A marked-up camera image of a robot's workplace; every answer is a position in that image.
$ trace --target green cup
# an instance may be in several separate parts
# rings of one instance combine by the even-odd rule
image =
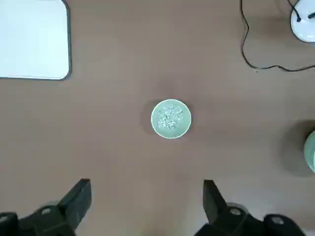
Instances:
[[[304,143],[304,158],[310,169],[315,173],[315,131],[313,131]]]
[[[167,99],[154,107],[151,124],[154,131],[163,138],[177,139],[189,130],[191,113],[185,103],[176,99]]]

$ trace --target brown table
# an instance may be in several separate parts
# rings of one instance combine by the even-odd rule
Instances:
[[[78,235],[190,236],[206,222],[202,181],[255,217],[315,230],[315,178],[303,139],[315,127],[315,70],[247,67],[237,0],[69,0],[72,76],[0,81],[0,210],[26,215],[81,177],[94,203]],[[259,65],[315,62],[285,0],[244,0]],[[192,128],[150,127],[160,100],[186,102]]]

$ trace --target wire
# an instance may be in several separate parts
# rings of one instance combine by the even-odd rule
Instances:
[[[250,25],[248,24],[248,21],[247,21],[245,15],[244,15],[243,0],[240,0],[240,11],[241,11],[242,19],[244,20],[244,23],[245,23],[245,33],[244,33],[244,37],[243,37],[243,40],[242,40],[242,43],[241,43],[241,52],[242,52],[243,59],[245,60],[246,64],[249,67],[251,67],[253,69],[256,69],[256,70],[266,70],[266,69],[271,69],[271,68],[279,68],[279,69],[281,69],[283,71],[286,71],[286,72],[298,72],[298,71],[303,71],[303,70],[309,70],[309,69],[315,67],[315,64],[314,64],[314,65],[308,65],[308,66],[305,66],[305,67],[300,67],[300,68],[297,68],[297,69],[289,69],[289,68],[285,68],[285,67],[283,67],[281,65],[270,65],[270,66],[267,66],[267,67],[258,67],[258,66],[255,66],[255,65],[251,64],[249,62],[249,60],[246,58],[245,53],[244,53],[244,45],[245,45],[247,36],[248,36],[248,34],[250,32]]]
[[[287,2],[290,4],[291,8],[292,8],[292,11],[295,12],[296,14],[296,17],[297,17],[297,22],[300,22],[302,19],[300,17],[300,14],[298,13],[298,11],[295,9],[295,7],[292,5],[292,3],[290,2],[290,0],[287,0]]]

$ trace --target white board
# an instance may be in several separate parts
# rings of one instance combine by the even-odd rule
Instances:
[[[0,78],[65,79],[69,23],[63,0],[0,0]]]

